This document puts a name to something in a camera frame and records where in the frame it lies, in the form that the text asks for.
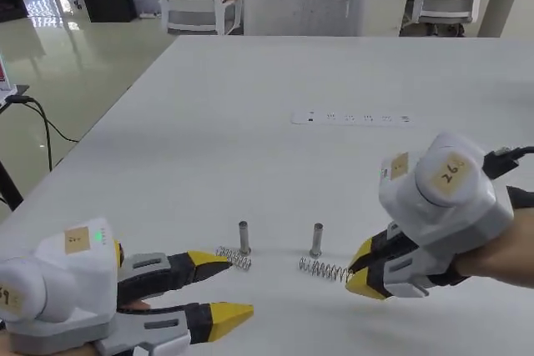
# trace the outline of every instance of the handwritten number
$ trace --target handwritten number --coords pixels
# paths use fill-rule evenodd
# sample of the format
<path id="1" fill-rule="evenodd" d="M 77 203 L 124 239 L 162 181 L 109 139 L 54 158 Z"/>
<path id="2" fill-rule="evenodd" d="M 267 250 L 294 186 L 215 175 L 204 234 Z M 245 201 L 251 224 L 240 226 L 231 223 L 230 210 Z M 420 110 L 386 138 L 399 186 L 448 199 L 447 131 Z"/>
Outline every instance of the handwritten number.
<path id="1" fill-rule="evenodd" d="M 2 298 L 2 296 L 3 296 L 3 302 L 6 305 L 9 305 L 9 291 L 7 291 L 6 289 L 2 291 L 2 287 L 0 287 L 0 299 Z"/>
<path id="2" fill-rule="evenodd" d="M 452 176 L 449 174 L 443 174 L 441 177 L 446 179 L 447 183 L 450 183 L 452 181 Z"/>

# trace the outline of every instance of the tiled floor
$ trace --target tiled floor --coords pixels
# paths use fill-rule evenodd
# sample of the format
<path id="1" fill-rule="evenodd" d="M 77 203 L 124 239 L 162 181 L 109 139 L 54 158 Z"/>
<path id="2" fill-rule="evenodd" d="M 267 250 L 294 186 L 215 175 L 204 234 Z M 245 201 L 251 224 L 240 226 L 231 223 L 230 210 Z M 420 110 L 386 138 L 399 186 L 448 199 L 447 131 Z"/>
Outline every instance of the tiled floor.
<path id="1" fill-rule="evenodd" d="M 0 53 L 12 83 L 70 138 L 81 138 L 175 39 L 158 20 L 91 23 L 69 0 L 25 0 L 29 19 L 0 24 Z M 0 159 L 23 193 L 47 173 L 43 121 L 12 105 L 0 115 Z M 57 163 L 73 144 L 52 133 Z M 0 222 L 9 214 L 0 203 Z"/>

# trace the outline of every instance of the table surface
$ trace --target table surface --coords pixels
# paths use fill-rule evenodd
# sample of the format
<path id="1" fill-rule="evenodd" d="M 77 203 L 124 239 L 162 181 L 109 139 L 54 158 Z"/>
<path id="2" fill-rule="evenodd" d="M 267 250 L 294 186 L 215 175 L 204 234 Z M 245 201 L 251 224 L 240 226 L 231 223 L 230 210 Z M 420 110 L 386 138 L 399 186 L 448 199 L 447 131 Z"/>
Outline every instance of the table surface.
<path id="1" fill-rule="evenodd" d="M 493 39 L 181 37 L 0 225 L 0 254 L 104 216 L 126 253 L 238 246 L 253 265 L 154 305 L 252 303 L 192 355 L 502 356 L 534 348 L 534 292 L 482 278 L 380 303 L 298 271 L 313 224 L 346 265 L 390 222 L 383 158 L 443 129 L 489 149 L 532 145 L 534 43 Z M 221 63 L 240 60 L 239 72 Z M 399 113 L 413 128 L 294 125 L 295 110 Z M 508 183 L 532 190 L 534 160 Z"/>

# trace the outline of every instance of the black stand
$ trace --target black stand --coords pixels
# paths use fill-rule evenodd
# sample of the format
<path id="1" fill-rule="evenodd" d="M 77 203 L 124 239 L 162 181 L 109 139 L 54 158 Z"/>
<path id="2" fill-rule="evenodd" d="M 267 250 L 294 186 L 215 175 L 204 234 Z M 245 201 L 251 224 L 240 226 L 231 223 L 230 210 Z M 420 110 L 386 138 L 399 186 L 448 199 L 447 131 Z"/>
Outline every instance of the black stand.
<path id="1" fill-rule="evenodd" d="M 17 85 L 18 94 L 23 95 L 28 88 L 28 85 Z M 0 108 L 0 114 L 9 106 L 9 104 L 4 104 Z M 24 200 L 8 171 L 3 166 L 2 161 L 0 161 L 0 195 L 11 211 L 14 211 Z"/>

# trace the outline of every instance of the metal spring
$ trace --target metal spring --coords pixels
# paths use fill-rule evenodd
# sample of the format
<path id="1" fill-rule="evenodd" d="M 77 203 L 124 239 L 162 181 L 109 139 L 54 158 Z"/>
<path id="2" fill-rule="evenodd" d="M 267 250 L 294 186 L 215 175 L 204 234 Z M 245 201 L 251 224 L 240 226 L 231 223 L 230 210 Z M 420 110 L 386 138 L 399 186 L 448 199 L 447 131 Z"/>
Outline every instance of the metal spring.
<path id="1" fill-rule="evenodd" d="M 215 254 L 217 256 L 223 256 L 228 259 L 236 268 L 239 268 L 244 271 L 249 271 L 250 266 L 252 265 L 252 260 L 245 256 L 242 256 L 239 250 L 234 250 L 230 248 L 225 248 L 224 246 L 219 247 Z"/>
<path id="2" fill-rule="evenodd" d="M 348 268 L 342 268 L 335 264 L 325 264 L 319 260 L 312 258 L 301 258 L 299 261 L 299 270 L 329 279 L 330 281 L 340 281 L 340 283 L 348 283 L 354 276 L 352 271 Z"/>

